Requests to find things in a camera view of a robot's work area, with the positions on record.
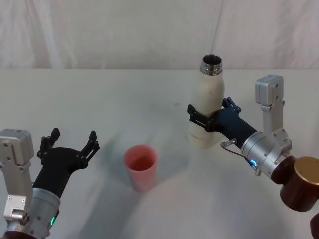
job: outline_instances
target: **pink cup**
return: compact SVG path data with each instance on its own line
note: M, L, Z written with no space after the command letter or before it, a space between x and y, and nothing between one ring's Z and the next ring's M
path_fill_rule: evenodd
M124 154L124 164L136 191L145 192L155 185L157 154L147 145L136 145Z

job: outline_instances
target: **metal bottle rim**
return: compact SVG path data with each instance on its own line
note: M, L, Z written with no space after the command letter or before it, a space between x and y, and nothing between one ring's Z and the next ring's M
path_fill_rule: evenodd
M223 72L223 63L220 56L209 54L203 57L200 64L201 73L216 76Z

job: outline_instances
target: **cable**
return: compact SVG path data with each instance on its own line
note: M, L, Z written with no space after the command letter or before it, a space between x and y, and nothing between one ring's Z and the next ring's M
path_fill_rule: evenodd
M236 152L234 152L234 151L231 151L231 150L227 149L225 146L222 145L222 143L220 144L220 146L221 146L223 149L225 149L226 151L230 152L230 153L233 153L233 154L236 154L236 155L238 155L238 156L240 156L240 157L243 157L243 158L246 160L246 162L249 163L249 165L250 165L252 168L254 168L254 167L253 167L254 164L253 164L248 158L246 158L244 155L242 155L242 154L240 154L240 153L236 153Z

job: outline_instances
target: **white backdrop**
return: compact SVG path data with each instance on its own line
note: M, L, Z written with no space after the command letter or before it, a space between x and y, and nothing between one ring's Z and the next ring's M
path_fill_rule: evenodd
M317 0L0 0L1 68L319 68Z

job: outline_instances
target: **brown cylindrical part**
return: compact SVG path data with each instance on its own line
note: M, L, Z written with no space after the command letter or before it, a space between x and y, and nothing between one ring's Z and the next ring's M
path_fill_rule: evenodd
M271 175L271 180L277 184L286 184L294 173L296 158L289 156L282 161Z
M310 210L319 198L319 160L298 158L289 181L280 190L280 197L295 211Z
M311 235L314 239L319 239L319 213L310 221Z
M17 231L5 232L2 238L3 239L36 239L35 237L29 234L17 232Z

